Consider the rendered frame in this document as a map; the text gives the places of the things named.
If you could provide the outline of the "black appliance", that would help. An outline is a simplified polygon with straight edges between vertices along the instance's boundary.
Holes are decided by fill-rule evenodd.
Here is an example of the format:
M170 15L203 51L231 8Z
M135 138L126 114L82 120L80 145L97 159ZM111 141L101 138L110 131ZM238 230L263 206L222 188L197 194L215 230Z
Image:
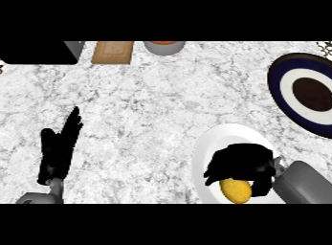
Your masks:
M74 65L83 41L0 41L0 59L8 64Z

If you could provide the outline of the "blue white brown plate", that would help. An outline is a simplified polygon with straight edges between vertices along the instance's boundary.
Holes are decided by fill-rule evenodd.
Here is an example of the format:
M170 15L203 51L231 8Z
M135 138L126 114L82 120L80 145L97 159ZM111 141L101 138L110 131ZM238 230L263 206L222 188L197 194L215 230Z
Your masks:
M332 139L332 61L305 53L281 56L269 68L268 85L290 119Z

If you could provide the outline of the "wooden cutting board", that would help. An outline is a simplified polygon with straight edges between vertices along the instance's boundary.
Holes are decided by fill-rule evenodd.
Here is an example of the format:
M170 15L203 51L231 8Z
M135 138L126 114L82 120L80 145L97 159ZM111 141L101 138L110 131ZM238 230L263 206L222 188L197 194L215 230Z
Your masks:
M92 56L94 64L129 64L133 53L133 41L99 41Z

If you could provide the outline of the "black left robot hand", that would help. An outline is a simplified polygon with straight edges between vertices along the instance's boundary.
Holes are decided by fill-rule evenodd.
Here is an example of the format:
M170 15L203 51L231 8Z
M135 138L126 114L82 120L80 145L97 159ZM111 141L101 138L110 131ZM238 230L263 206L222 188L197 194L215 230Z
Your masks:
M80 108L74 107L61 132L55 133L51 128L45 128L42 130L43 159L40 163L38 183L43 186L51 184L51 180L54 178L61 180L67 178L74 147L83 129L82 119Z

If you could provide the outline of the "yellow lemon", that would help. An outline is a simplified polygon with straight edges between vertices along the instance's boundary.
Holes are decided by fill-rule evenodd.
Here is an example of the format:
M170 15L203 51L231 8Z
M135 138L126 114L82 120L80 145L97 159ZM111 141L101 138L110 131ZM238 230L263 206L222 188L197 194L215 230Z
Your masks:
M226 199L235 204L246 204L251 197L250 182L244 180L225 179L219 182L220 191Z

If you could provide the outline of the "grey pot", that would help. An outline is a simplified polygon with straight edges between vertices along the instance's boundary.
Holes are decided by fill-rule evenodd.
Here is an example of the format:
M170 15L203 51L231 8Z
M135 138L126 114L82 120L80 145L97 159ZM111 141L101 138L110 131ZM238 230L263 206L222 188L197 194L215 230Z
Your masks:
M185 42L176 41L172 44L156 44L151 41L145 42L145 47L150 52L159 56L172 56L184 49Z

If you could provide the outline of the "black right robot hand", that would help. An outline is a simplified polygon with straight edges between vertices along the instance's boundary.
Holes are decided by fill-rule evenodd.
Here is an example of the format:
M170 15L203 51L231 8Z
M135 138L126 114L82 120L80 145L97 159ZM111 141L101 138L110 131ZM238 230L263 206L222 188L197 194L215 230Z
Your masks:
M206 185L232 178L253 181L251 196L266 196L277 176L274 151L260 144L232 144L219 150L204 172Z

